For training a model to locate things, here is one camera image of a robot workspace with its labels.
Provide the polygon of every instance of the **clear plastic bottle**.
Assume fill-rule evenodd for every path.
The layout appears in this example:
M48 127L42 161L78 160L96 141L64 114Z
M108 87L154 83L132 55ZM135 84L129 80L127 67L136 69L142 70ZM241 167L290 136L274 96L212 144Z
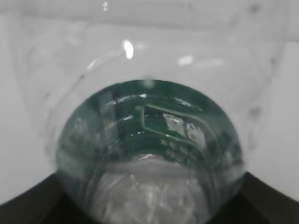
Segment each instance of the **clear plastic bottle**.
M242 184L282 0L16 0L11 40L66 192L106 224L203 224Z

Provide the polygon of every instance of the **white wall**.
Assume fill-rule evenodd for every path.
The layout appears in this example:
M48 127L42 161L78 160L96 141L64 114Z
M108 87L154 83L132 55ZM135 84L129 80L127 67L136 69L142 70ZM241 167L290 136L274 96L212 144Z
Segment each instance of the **white wall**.
M291 41L299 42L299 0L290 0L291 17L289 38Z

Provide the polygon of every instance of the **green label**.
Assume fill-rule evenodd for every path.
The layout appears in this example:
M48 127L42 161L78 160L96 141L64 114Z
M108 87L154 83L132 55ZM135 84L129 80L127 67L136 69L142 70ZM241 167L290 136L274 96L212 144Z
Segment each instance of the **green label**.
M88 201L106 165L157 154L228 186L223 171L243 168L237 133L202 93L166 81L107 87L82 103L57 144L58 173L77 200Z

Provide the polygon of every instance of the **water bottle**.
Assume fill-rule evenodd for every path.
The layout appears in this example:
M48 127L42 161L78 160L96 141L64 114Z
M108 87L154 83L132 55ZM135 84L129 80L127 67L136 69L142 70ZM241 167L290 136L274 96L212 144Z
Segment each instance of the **water bottle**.
M106 224L204 224L242 185L282 0L16 0L10 39L65 192Z

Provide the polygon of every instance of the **black surface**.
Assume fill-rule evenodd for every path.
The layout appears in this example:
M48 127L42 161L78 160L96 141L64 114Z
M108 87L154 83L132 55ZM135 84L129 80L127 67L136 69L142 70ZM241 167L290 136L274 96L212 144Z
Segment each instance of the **black surface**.
M52 175L0 206L0 224L95 224L62 193ZM248 174L237 197L209 224L299 224L299 204Z

